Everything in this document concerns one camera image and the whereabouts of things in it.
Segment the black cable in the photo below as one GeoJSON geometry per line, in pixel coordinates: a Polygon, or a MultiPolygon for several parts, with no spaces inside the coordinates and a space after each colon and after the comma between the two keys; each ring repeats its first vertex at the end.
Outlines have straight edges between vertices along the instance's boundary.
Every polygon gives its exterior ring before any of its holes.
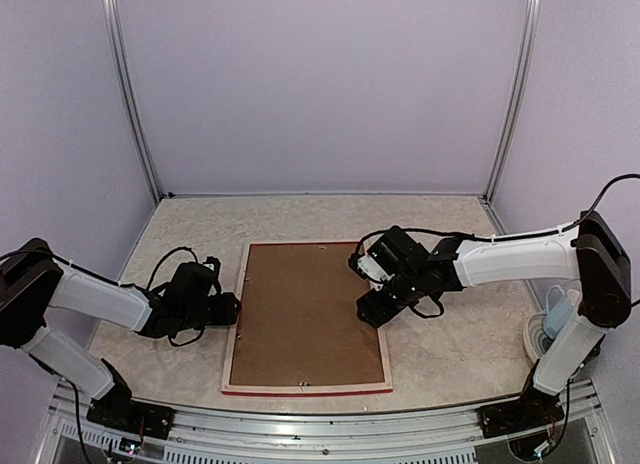
{"type": "Polygon", "coordinates": [[[11,251],[11,252],[7,252],[6,254],[3,254],[2,256],[0,256],[0,261],[4,261],[5,259],[8,259],[10,257],[19,256],[21,254],[42,254],[42,255],[45,255],[45,256],[50,257],[52,259],[55,259],[56,261],[59,261],[62,264],[71,267],[72,269],[76,269],[78,271],[82,271],[85,274],[90,275],[91,277],[99,279],[100,281],[106,282],[108,284],[113,284],[114,286],[118,285],[118,283],[116,281],[113,281],[113,280],[109,279],[108,277],[101,276],[100,274],[96,274],[95,272],[90,271],[89,269],[85,269],[84,267],[78,266],[77,264],[74,264],[74,263],[72,263],[70,261],[67,261],[66,259],[64,259],[64,258],[54,254],[50,250],[46,250],[46,249],[18,249],[16,251],[11,251]]]}
{"type": "Polygon", "coordinates": [[[565,411],[565,415],[564,415],[564,425],[562,426],[562,432],[560,433],[560,437],[558,437],[558,440],[554,443],[553,447],[549,449],[549,452],[547,452],[542,456],[543,458],[546,458],[551,454],[553,454],[555,450],[558,449],[558,446],[560,446],[560,443],[562,442],[562,439],[564,438],[564,435],[567,432],[567,426],[569,425],[569,407],[570,406],[571,406],[571,379],[567,381],[567,410],[565,411]]]}
{"type": "Polygon", "coordinates": [[[147,291],[151,289],[151,284],[153,284],[153,280],[156,278],[156,273],[158,272],[158,269],[160,269],[160,266],[162,265],[162,263],[167,259],[169,259],[169,257],[174,255],[176,252],[180,252],[180,251],[189,252],[193,256],[194,261],[198,262],[198,256],[196,255],[195,252],[193,252],[193,249],[191,249],[190,247],[180,246],[170,250],[164,256],[162,256],[162,258],[156,264],[156,267],[153,269],[153,272],[151,273],[151,277],[149,278],[149,282],[147,283],[147,287],[145,287],[147,291]]]}
{"type": "Polygon", "coordinates": [[[438,309],[440,309],[440,313],[439,314],[423,314],[422,312],[420,312],[420,311],[418,311],[416,309],[416,306],[409,306],[409,309],[411,309],[411,312],[413,312],[416,316],[418,316],[418,317],[420,317],[422,319],[435,319],[436,317],[440,317],[440,316],[444,315],[444,306],[442,305],[440,300],[436,299],[433,296],[429,296],[429,297],[435,303],[435,305],[438,306],[438,309]]]}
{"type": "Polygon", "coordinates": [[[189,344],[193,344],[194,342],[200,340],[200,338],[202,337],[202,335],[204,334],[204,329],[200,329],[200,333],[194,337],[193,339],[191,339],[190,341],[187,342],[183,342],[181,344],[177,344],[172,337],[169,337],[169,344],[171,344],[171,347],[184,347],[184,346],[188,346],[189,344]]]}
{"type": "Polygon", "coordinates": [[[89,453],[84,445],[84,438],[82,437],[82,426],[80,424],[80,396],[78,395],[78,388],[73,382],[69,382],[73,388],[73,394],[76,398],[76,426],[78,427],[78,439],[80,440],[80,449],[82,449],[82,455],[87,464],[93,464],[89,459],[89,453]]]}

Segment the white robotic arm link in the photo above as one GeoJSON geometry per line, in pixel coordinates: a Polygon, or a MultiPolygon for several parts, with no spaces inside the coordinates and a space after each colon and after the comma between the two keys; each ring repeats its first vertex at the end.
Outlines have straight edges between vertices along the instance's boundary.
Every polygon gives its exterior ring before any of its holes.
{"type": "Polygon", "coordinates": [[[173,411],[136,402],[124,379],[106,361],[46,322],[47,308],[70,309],[170,342],[186,329],[236,322],[240,302],[223,293],[220,263],[182,263],[170,282],[155,289],[121,285],[55,256],[32,239],[0,265],[0,345],[21,349],[93,399],[87,419],[107,427],[166,439],[173,411]],[[215,294],[210,295],[212,288],[215,294]]]}
{"type": "Polygon", "coordinates": [[[405,308],[422,318],[440,317],[442,294],[466,287],[517,279],[580,279],[583,301],[534,366],[520,399],[481,411],[486,437],[561,420],[558,393],[609,329],[631,313],[629,257],[593,210],[577,222],[520,235],[478,238],[397,226],[374,234],[380,237],[366,252],[361,252],[362,240],[349,259],[351,269],[372,282],[373,289],[357,307],[359,318],[373,327],[405,308]],[[411,231],[447,237],[429,252],[408,235],[411,231]],[[440,314],[425,316],[416,309],[427,297],[440,314]]]}

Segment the beige tiled surface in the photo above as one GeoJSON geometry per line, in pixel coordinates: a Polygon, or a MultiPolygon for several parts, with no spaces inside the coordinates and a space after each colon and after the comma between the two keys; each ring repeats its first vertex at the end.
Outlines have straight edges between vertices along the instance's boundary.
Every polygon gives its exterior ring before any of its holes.
{"type": "MultiPolygon", "coordinates": [[[[221,282],[234,290],[242,251],[260,240],[353,239],[393,224],[491,234],[472,197],[305,196],[165,199],[123,276],[145,285],[168,250],[186,245],[222,261],[221,282]]],[[[428,248],[437,239],[420,237],[428,248]]],[[[176,255],[158,273],[170,279],[176,255]]],[[[364,397],[266,399],[220,393],[227,330],[177,349],[102,323],[91,351],[120,371],[134,396],[216,409],[284,413],[376,412],[458,404],[518,392],[530,363],[522,323],[532,312],[520,282],[487,284],[443,296],[445,315],[422,321],[409,311],[387,324],[391,394],[364,397]]],[[[179,339],[192,337],[187,331],[179,339]]]]}

